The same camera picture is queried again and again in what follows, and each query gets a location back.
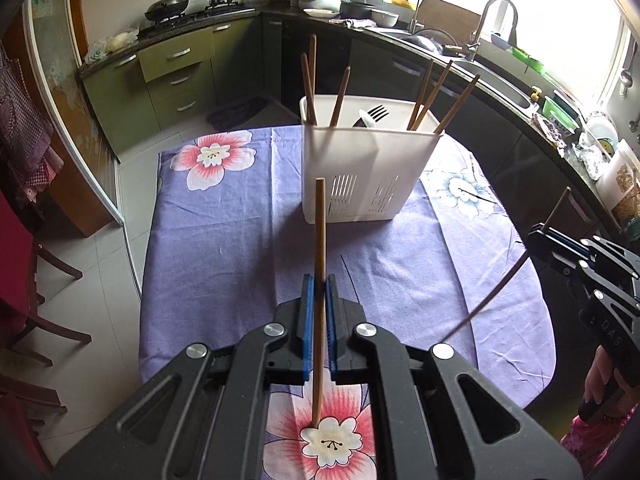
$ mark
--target white plate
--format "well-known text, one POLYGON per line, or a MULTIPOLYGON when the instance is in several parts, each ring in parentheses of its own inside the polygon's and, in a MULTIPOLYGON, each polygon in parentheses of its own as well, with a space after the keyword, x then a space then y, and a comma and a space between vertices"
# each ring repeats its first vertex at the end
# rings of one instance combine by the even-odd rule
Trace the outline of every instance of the white plate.
POLYGON ((304 11, 312 18, 325 18, 331 19, 340 14, 340 12, 333 12, 326 9, 304 9, 304 11))

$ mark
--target silver bolt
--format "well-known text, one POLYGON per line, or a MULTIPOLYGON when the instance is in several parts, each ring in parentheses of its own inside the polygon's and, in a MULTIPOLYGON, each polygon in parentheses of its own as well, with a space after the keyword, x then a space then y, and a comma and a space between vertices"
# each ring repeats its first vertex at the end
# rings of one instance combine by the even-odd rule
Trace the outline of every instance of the silver bolt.
POLYGON ((187 346, 187 357, 191 359, 202 359, 205 355, 207 355, 207 347, 202 343, 187 346))
POLYGON ((378 331, 378 329, 376 328, 375 325, 372 325, 371 323, 360 323, 357 327, 356 327, 356 332, 358 334, 360 334, 363 337, 371 337, 376 335, 376 332, 378 331))
POLYGON ((438 359, 451 359, 453 357, 453 354, 453 348, 451 348, 446 343, 438 343, 433 347, 433 355, 435 355, 438 359))
POLYGON ((284 334, 284 327, 280 323, 269 323, 264 326, 264 333, 271 337, 284 334))

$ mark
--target red and white flower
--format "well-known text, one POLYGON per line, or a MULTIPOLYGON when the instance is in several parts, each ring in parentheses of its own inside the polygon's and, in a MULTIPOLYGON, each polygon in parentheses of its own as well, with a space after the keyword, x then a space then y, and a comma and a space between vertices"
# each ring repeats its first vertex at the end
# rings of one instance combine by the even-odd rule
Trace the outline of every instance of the red and white flower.
POLYGON ((324 369, 322 411, 311 422, 312 380, 302 397, 274 392, 267 431, 280 438, 264 446, 264 471, 274 480, 374 480, 376 454, 371 406, 362 409, 359 384, 337 386, 324 369))
POLYGON ((196 145, 181 147, 171 159, 171 169, 187 171, 187 189, 205 190, 217 186, 225 176, 225 170, 241 171, 255 162, 255 150, 243 148, 251 142, 252 133, 247 130, 229 134, 211 134, 196 139, 196 145))

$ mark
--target wooden cutting board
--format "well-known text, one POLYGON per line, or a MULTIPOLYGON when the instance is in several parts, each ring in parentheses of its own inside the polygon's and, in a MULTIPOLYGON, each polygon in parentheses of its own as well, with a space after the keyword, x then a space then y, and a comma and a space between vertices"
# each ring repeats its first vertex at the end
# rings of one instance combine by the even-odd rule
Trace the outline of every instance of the wooden cutting board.
POLYGON ((448 32, 459 45, 470 43, 479 21, 479 14, 443 0, 422 0, 418 8, 418 22, 448 32))

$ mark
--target black handle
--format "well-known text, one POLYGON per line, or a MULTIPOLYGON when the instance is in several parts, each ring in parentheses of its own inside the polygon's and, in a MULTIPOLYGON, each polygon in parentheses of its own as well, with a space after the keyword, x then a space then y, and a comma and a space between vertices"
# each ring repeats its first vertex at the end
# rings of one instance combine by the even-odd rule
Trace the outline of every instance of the black handle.
POLYGON ((618 382, 612 377, 604 387, 602 402, 597 404, 594 399, 583 402, 578 408, 578 416, 587 424, 598 422, 622 398, 624 393, 625 391, 618 386, 618 382))

